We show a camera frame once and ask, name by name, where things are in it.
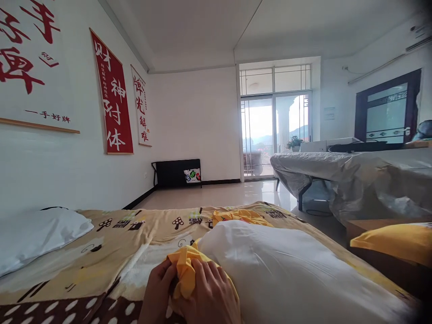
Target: patterned bed sheet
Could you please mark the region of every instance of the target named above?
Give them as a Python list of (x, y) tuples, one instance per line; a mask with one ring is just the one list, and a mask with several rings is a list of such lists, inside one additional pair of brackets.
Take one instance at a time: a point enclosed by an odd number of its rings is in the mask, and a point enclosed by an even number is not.
[[(0, 278), (2, 324), (136, 324), (150, 271), (213, 228), (214, 211), (247, 209), (277, 228), (302, 230), (406, 303), (416, 300), (290, 212), (266, 202), (179, 210), (78, 211), (94, 229)], [(184, 323), (168, 307), (166, 323)]]

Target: plastic cover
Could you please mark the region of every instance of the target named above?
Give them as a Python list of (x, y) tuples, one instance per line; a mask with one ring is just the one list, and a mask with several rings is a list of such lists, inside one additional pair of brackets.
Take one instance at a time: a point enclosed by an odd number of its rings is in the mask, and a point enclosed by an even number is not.
[(432, 149), (359, 153), (278, 153), (270, 163), (298, 198), (312, 177), (329, 180), (330, 210), (340, 221), (432, 214)]

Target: glossy floor tile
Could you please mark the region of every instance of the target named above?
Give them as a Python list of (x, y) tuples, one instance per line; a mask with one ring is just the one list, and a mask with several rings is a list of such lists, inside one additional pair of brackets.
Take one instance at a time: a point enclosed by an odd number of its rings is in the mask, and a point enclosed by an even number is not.
[(282, 185), (276, 191), (275, 180), (240, 184), (205, 185), (202, 188), (157, 190), (135, 209), (182, 209), (201, 206), (238, 206), (265, 201), (280, 206), (304, 219), (334, 241), (345, 246), (345, 227), (333, 216), (313, 216), (298, 210), (297, 200)]

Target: ceiling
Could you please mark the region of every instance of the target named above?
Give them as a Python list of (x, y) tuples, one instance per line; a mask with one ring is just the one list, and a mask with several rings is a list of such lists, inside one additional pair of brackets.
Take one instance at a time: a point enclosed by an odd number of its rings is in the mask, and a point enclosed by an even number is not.
[(407, 0), (107, 2), (153, 71), (233, 64), (234, 47), (238, 62), (350, 55), (415, 11)]

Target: glass door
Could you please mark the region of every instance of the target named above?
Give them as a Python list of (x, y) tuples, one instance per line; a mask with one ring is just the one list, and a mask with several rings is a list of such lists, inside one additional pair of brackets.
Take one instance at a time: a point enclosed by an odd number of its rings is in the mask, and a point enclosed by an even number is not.
[(272, 96), (242, 99), (243, 171), (245, 179), (273, 178), (275, 153)]
[(293, 136), (308, 142), (310, 140), (309, 106), (312, 92), (275, 94), (273, 96), (278, 153), (286, 149), (288, 141)]

